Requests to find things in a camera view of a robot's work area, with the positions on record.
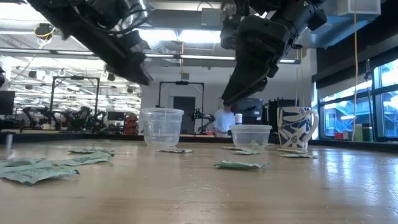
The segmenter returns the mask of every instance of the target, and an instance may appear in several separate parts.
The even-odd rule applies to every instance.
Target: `door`
[[[195,112],[195,97],[175,96],[173,106],[175,109],[184,111],[181,134],[194,134],[195,123],[191,120],[191,115]]]

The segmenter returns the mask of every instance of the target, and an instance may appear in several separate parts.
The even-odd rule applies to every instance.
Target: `computer monitor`
[[[0,115],[12,115],[15,91],[0,91]]]
[[[108,121],[124,121],[124,112],[109,111]]]

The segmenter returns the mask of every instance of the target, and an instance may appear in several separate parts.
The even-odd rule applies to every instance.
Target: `blue and white mug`
[[[290,106],[278,108],[278,132],[284,149],[306,149],[318,127],[319,115],[311,108]]]

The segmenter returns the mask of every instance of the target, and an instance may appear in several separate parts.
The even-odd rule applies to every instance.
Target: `wooden table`
[[[1,223],[398,223],[394,154],[314,147],[319,159],[288,159],[276,151],[232,155],[220,146],[181,143],[194,152],[172,154],[134,141],[15,144],[10,153],[19,157],[65,159],[72,148],[117,155],[78,167],[79,177],[33,187],[0,180]],[[215,169],[223,159],[269,167]]]

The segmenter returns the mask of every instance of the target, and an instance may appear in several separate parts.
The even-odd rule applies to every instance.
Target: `clear plastic cup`
[[[234,125],[231,126],[232,140],[241,149],[264,149],[271,129],[269,125]]]
[[[144,122],[144,140],[148,146],[175,146],[180,139],[184,111],[168,108],[141,109]]]

